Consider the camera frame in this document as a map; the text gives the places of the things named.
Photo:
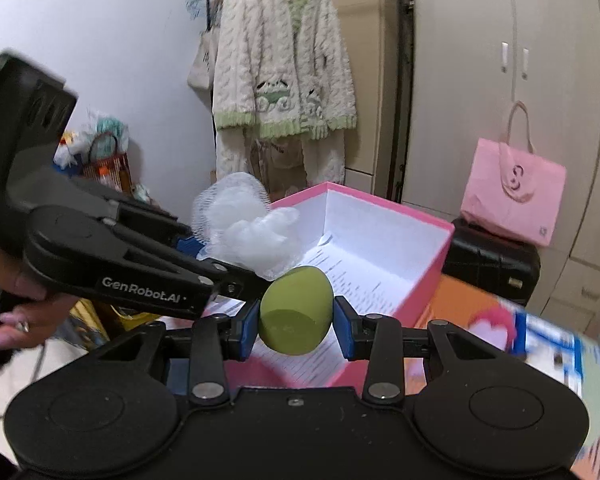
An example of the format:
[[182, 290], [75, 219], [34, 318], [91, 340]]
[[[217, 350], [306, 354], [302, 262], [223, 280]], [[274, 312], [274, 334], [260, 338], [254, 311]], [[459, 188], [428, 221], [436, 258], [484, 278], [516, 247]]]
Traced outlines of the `person left hand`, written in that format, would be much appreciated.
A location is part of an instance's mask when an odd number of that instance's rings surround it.
[[0, 314], [0, 351], [33, 348], [50, 339], [79, 300], [48, 292], [1, 248], [0, 289], [21, 298], [20, 304]]

